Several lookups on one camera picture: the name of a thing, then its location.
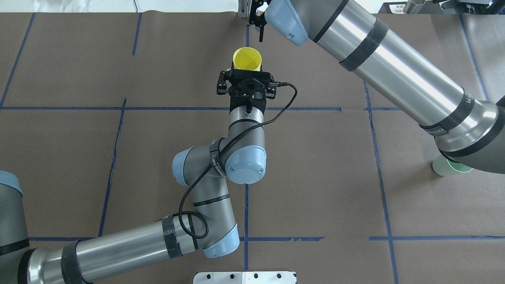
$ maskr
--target robotic arm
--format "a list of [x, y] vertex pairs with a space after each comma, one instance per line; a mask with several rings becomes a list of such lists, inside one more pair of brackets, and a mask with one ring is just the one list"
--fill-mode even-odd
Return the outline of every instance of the robotic arm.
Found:
[[[0, 171], [1, 283], [92, 283], [196, 250], [209, 258], [235, 251], [240, 241], [225, 178], [238, 184], [263, 178], [267, 166], [263, 125], [274, 122], [296, 92], [274, 119], [264, 122], [267, 98], [274, 99], [278, 87], [292, 85], [263, 72], [261, 55], [254, 49], [239, 49], [233, 62], [231, 69], [220, 72], [217, 83], [217, 94], [230, 95], [229, 138], [175, 156], [172, 172], [177, 182], [191, 185], [175, 214], [62, 249], [30, 249], [23, 192], [13, 174]], [[195, 211], [182, 211], [189, 194]]]
[[450, 161], [505, 173], [505, 103], [476, 101], [353, 0], [271, 0], [251, 5], [250, 24], [268, 22], [296, 45], [311, 39], [435, 137]]

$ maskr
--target black cable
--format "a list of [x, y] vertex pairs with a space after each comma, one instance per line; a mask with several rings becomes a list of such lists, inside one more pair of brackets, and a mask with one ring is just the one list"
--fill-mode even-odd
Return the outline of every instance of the black cable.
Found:
[[[282, 82], [282, 83], [279, 83], [278, 85], [279, 87], [284, 87], [284, 86], [290, 86], [291, 88], [293, 88], [294, 90], [294, 94], [293, 94], [293, 97], [291, 98], [291, 100], [289, 101], [289, 103], [271, 120], [269, 121], [265, 121], [263, 123], [260, 123], [260, 124], [256, 124], [252, 127], [249, 127], [248, 129], [244, 130], [241, 134], [235, 136], [232, 140], [230, 140], [230, 142], [228, 142], [228, 144], [226, 144], [226, 146], [219, 152], [219, 157], [222, 156], [226, 151], [228, 151], [231, 147], [233, 147], [235, 144], [237, 144], [237, 142], [240, 141], [240, 139], [242, 139], [246, 134], [248, 134], [249, 132], [255, 130], [256, 128], [258, 127], [262, 127], [264, 125], [267, 125], [267, 124], [270, 124], [274, 121], [276, 121], [290, 106], [291, 104], [293, 103], [294, 99], [296, 98], [296, 95], [298, 94], [298, 89], [291, 83], [288, 83], [288, 82]], [[188, 188], [188, 190], [186, 191], [186, 193], [183, 195], [182, 199], [181, 199], [181, 203], [179, 205], [179, 211], [177, 213], [174, 214], [174, 216], [179, 216], [179, 224], [181, 225], [182, 229], [184, 230], [184, 232], [186, 232], [186, 234], [190, 235], [191, 237], [195, 238], [195, 239], [203, 239], [205, 237], [207, 237], [207, 235], [209, 234], [209, 224], [207, 223], [207, 221], [205, 220], [205, 217], [201, 214], [201, 213], [198, 213], [198, 212], [195, 212], [195, 211], [182, 211], [182, 208], [184, 207], [184, 202], [186, 202], [186, 198], [189, 196], [189, 194], [191, 193], [191, 191], [193, 190], [193, 188], [200, 182], [200, 180], [212, 169], [212, 166], [209, 165], [207, 167], [207, 169], [205, 169], [205, 171], [203, 171], [201, 173], [201, 175], [193, 182], [193, 184]], [[204, 223], [204, 226], [205, 226], [205, 233], [203, 235], [196, 235], [194, 233], [192, 233], [187, 227], [186, 225], [184, 225], [184, 222], [182, 220], [182, 215], [193, 215], [193, 216], [196, 216], [198, 219], [200, 219], [203, 223]]]
[[493, 4], [487, 8], [485, 14], [496, 15], [505, 8], [505, 0], [495, 0]]

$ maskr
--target table surface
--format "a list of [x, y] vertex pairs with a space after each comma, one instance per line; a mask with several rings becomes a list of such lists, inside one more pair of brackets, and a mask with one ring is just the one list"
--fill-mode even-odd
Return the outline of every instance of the table surface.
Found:
[[[378, 17], [475, 98], [503, 96], [504, 17]], [[505, 176], [437, 176], [438, 150], [414, 120], [313, 42], [267, 27], [259, 43], [236, 13], [0, 14], [0, 169], [19, 177], [32, 246], [174, 213], [185, 188], [172, 158], [227, 135], [215, 84], [245, 45], [299, 95], [265, 127], [265, 178], [228, 183], [240, 247], [96, 283], [243, 270], [296, 271], [300, 283], [503, 283]], [[266, 118], [291, 95], [280, 89]]]

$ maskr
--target light blue joint cap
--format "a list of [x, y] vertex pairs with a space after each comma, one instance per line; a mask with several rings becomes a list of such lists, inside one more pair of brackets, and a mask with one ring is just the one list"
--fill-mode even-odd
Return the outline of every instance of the light blue joint cap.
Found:
[[257, 145], [238, 149], [226, 161], [226, 176], [234, 183], [253, 184], [267, 171], [267, 151]]
[[184, 162], [186, 162], [189, 151], [193, 148], [191, 147], [175, 155], [172, 161], [172, 174], [175, 176], [175, 180], [182, 186], [189, 186], [184, 179]]
[[15, 190], [19, 191], [21, 195], [23, 195], [23, 191], [19, 186], [19, 180], [14, 174], [6, 171], [0, 171], [0, 183], [14, 188]]
[[234, 252], [238, 248], [239, 244], [240, 239], [238, 238], [237, 224], [235, 224], [233, 229], [229, 231], [226, 236], [220, 239], [217, 243], [204, 249], [204, 254], [208, 258], [222, 257]]
[[295, 45], [301, 45], [309, 39], [307, 30], [290, 0], [272, 0], [265, 11], [265, 19]]

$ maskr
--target blue tape line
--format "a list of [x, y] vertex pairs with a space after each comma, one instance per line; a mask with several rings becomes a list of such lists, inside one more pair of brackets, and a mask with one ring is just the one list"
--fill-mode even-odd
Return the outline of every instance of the blue tape line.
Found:
[[[495, 240], [505, 241], [501, 235], [426, 235], [426, 236], [392, 236], [393, 241], [457, 241], [457, 240]], [[386, 236], [371, 236], [370, 241], [387, 241]]]
[[28, 38], [28, 34], [30, 33], [31, 25], [33, 24], [33, 19], [35, 19], [35, 13], [32, 14], [30, 18], [30, 23], [28, 24], [28, 28], [26, 28], [25, 37], [21, 42], [21, 46], [19, 47], [18, 55], [16, 56], [16, 60], [14, 61], [14, 66], [12, 67], [11, 74], [9, 79], [7, 80], [7, 85], [5, 86], [4, 95], [2, 96], [2, 100], [0, 101], [0, 110], [4, 106], [5, 98], [7, 97], [7, 92], [9, 91], [9, 87], [11, 86], [12, 78], [14, 77], [14, 72], [16, 71], [16, 67], [18, 67], [19, 58], [21, 57], [21, 53], [23, 52], [23, 48], [25, 47], [26, 39]]
[[461, 28], [463, 29], [463, 35], [465, 36], [465, 41], [467, 43], [468, 51], [470, 52], [470, 58], [472, 59], [472, 63], [475, 68], [475, 72], [477, 73], [477, 79], [479, 80], [480, 88], [482, 89], [482, 93], [484, 94], [484, 98], [488, 101], [489, 97], [487, 96], [486, 88], [484, 87], [484, 83], [482, 82], [482, 77], [480, 76], [479, 68], [477, 67], [477, 61], [475, 61], [475, 57], [472, 51], [472, 47], [470, 46], [470, 41], [468, 40], [467, 29], [465, 27], [465, 22], [463, 21], [463, 16], [459, 14]]
[[67, 238], [64, 236], [32, 236], [28, 238], [30, 241], [46, 241], [46, 242], [75, 242], [75, 241], [87, 241], [94, 239], [93, 237], [80, 237], [80, 238]]
[[370, 120], [370, 129], [372, 130], [372, 140], [374, 143], [374, 152], [375, 152], [375, 163], [377, 164], [377, 169], [379, 170], [380, 190], [382, 192], [382, 209], [384, 210], [384, 220], [386, 221], [386, 231], [389, 243], [389, 254], [391, 257], [391, 267], [393, 269], [393, 279], [394, 283], [398, 284], [398, 273], [396, 272], [396, 259], [394, 257], [393, 239], [391, 238], [391, 225], [389, 224], [389, 213], [387, 211], [386, 192], [384, 190], [384, 180], [382, 179], [382, 168], [380, 165], [379, 147], [377, 146], [377, 138], [375, 136], [375, 127], [372, 115], [372, 107], [370, 104], [370, 95], [368, 93], [367, 83], [363, 82], [363, 85], [365, 87], [365, 93], [367, 94], [368, 118]]
[[[266, 108], [267, 111], [280, 111], [283, 108], [277, 108], [277, 107], [270, 107]], [[324, 107], [293, 107], [287, 109], [289, 111], [342, 111], [343, 108], [324, 108]]]
[[401, 108], [370, 108], [372, 111], [401, 111]]
[[135, 42], [133, 43], [133, 51], [132, 55], [135, 56], [137, 52], [137, 42], [138, 42], [138, 33], [140, 32], [140, 22], [142, 21], [142, 13], [138, 14], [138, 22], [137, 22], [137, 32], [135, 33]]
[[[119, 111], [121, 107], [3, 107], [4, 110], [99, 110], [99, 111]], [[282, 110], [282, 108], [266, 108], [269, 111]], [[229, 107], [126, 107], [127, 111], [229, 111]], [[342, 111], [343, 108], [324, 107], [297, 107], [289, 108], [289, 111]]]
[[4, 107], [4, 110], [31, 110], [31, 111], [46, 111], [46, 110], [122, 110], [120, 107]]
[[318, 242], [324, 239], [323, 236], [250, 236], [248, 242]]
[[244, 198], [244, 271], [249, 270], [249, 185], [245, 185]]
[[109, 196], [111, 194], [112, 186], [112, 174], [114, 173], [114, 167], [116, 166], [116, 157], [118, 154], [118, 143], [119, 135], [121, 134], [121, 128], [123, 127], [123, 118], [125, 115], [126, 99], [123, 102], [123, 108], [121, 110], [121, 117], [119, 118], [118, 134], [116, 135], [116, 143], [114, 144], [114, 154], [112, 155], [111, 171], [109, 173], [109, 182], [107, 183], [107, 191], [105, 193], [104, 208], [102, 209], [102, 219], [100, 221], [100, 229], [98, 230], [98, 236], [104, 234], [105, 216], [107, 214], [107, 205], [109, 203]]
[[245, 47], [247, 48], [249, 47], [249, 27], [249, 24], [245, 26]]
[[128, 111], [229, 111], [229, 107], [129, 107]]

